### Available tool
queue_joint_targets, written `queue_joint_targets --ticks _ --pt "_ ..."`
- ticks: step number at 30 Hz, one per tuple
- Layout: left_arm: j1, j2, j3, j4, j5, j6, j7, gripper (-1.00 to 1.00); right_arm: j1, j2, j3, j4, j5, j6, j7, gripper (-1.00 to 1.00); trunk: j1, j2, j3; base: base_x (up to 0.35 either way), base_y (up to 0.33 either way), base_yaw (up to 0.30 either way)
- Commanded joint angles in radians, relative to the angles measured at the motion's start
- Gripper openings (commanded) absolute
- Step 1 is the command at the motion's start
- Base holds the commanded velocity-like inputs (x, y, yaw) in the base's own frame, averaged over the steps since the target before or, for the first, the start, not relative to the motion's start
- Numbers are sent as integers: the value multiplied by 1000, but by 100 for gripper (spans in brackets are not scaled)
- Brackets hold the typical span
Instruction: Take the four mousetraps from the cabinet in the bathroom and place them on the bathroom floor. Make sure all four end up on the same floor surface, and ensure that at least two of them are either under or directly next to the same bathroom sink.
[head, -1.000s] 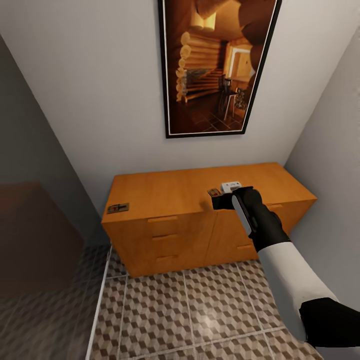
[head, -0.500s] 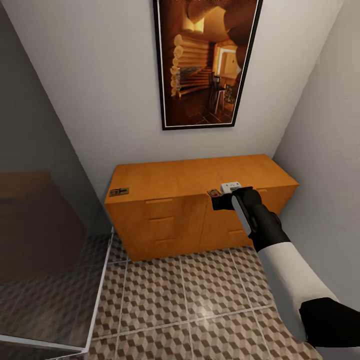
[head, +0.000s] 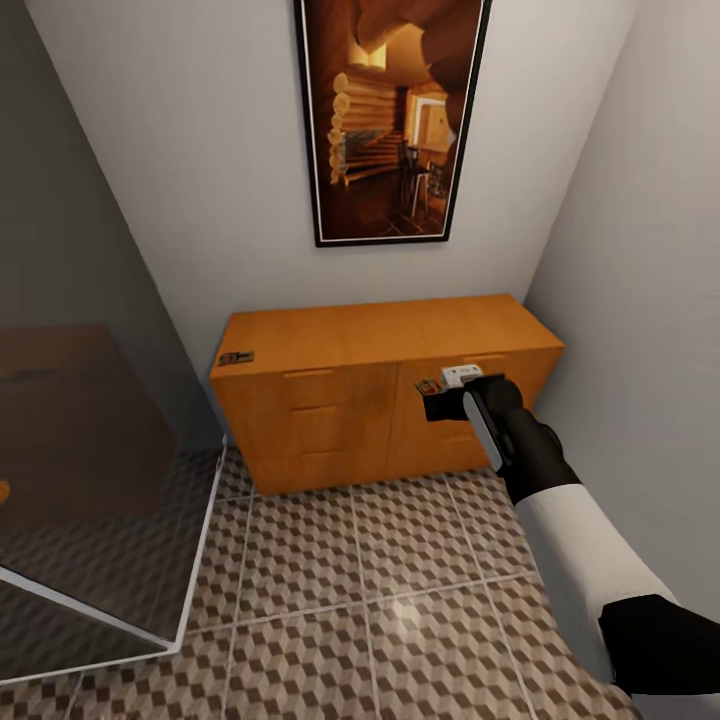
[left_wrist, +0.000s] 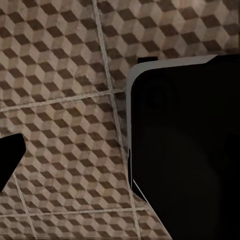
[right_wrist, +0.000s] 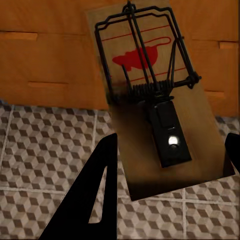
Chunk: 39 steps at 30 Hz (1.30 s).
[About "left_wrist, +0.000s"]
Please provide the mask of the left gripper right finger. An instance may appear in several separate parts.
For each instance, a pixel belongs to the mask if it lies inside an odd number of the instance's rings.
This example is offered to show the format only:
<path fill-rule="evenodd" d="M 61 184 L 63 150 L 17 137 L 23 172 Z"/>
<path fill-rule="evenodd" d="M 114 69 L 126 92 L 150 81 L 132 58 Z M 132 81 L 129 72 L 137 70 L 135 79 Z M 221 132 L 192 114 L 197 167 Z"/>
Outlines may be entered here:
<path fill-rule="evenodd" d="M 236 169 L 240 173 L 240 135 L 235 133 L 229 133 L 225 145 L 224 151 L 232 161 Z"/>

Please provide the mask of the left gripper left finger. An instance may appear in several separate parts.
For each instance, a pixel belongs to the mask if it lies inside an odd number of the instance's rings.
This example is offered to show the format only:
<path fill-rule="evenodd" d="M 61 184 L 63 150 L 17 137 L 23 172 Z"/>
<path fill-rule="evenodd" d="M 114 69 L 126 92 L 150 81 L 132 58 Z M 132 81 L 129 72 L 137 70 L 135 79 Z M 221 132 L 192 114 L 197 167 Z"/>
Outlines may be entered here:
<path fill-rule="evenodd" d="M 0 138 L 0 193 L 26 152 L 21 133 Z"/>

